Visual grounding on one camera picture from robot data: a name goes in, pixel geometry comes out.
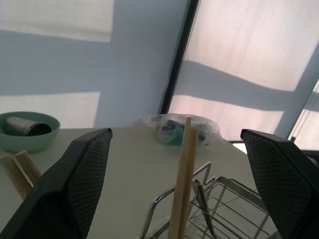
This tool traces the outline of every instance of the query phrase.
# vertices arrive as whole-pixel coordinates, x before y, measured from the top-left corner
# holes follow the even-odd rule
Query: roller shade
[[[317,0],[202,0],[169,113],[288,137],[319,78]]]
[[[289,139],[303,150],[319,150],[319,81],[300,114]]]

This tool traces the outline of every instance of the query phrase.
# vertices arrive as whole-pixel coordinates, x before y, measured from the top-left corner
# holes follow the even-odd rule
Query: wire rack
[[[194,172],[205,172],[203,197],[195,197],[189,204],[186,239],[279,239],[280,235],[269,217],[257,192],[234,179],[214,177],[208,179],[211,163]],[[165,239],[169,219],[149,233],[155,207],[174,192],[174,186],[151,203],[142,232],[138,239]]]

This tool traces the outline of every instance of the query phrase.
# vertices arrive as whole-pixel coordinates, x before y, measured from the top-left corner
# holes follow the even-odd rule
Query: chopsticks
[[[0,162],[13,183],[15,189],[24,200],[27,195],[32,191],[32,185],[28,182],[28,179],[33,184],[33,187],[37,185],[40,180],[41,173],[33,163],[30,155],[27,151],[21,151],[15,155],[17,162],[10,154],[5,154],[0,157]]]
[[[191,118],[186,118],[183,141],[177,171],[175,193],[168,228],[168,239],[184,239],[191,182],[195,165],[198,131],[190,127]]]

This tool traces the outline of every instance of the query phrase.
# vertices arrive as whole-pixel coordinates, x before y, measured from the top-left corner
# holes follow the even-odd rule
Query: plastic bag
[[[198,145],[209,145],[214,141],[223,141],[219,126],[200,116],[167,114],[143,117],[134,123],[137,127],[153,127],[163,144],[181,146],[186,117],[191,117],[191,127],[198,129]]]

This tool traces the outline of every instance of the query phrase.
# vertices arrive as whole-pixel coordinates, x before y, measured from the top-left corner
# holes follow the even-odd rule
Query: sunlight
[[[244,143],[233,143],[233,146],[247,154],[247,149]]]
[[[319,41],[317,0],[203,0],[185,60],[294,91]]]
[[[92,128],[100,92],[36,96],[0,96],[0,114],[33,111],[57,118],[61,128]]]
[[[183,95],[173,96],[168,113],[191,114],[210,119],[218,124],[226,140],[238,140],[243,128],[257,128],[259,131],[273,133],[283,115],[283,111],[262,111]]]
[[[1,0],[0,29],[110,42],[114,0]]]

